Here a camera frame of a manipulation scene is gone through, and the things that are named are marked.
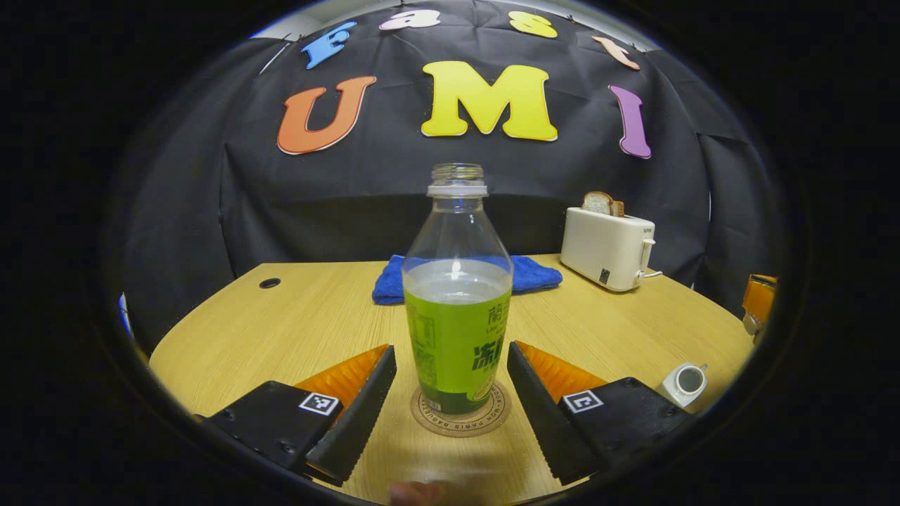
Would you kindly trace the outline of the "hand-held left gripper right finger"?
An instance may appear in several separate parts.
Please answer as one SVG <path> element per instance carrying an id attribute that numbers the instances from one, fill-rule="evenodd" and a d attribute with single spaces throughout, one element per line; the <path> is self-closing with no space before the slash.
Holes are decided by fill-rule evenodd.
<path id="1" fill-rule="evenodd" d="M 695 417 L 634 377 L 605 382 L 524 342 L 510 343 L 507 369 L 563 486 L 644 457 Z"/>

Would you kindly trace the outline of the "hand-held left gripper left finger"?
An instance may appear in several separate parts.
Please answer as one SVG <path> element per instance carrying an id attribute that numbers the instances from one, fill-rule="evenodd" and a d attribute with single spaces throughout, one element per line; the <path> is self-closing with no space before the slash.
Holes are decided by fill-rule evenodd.
<path id="1" fill-rule="evenodd" d="M 203 424 L 293 474 L 341 486 L 372 434 L 397 371 L 382 344 L 298 384 L 273 380 Z"/>

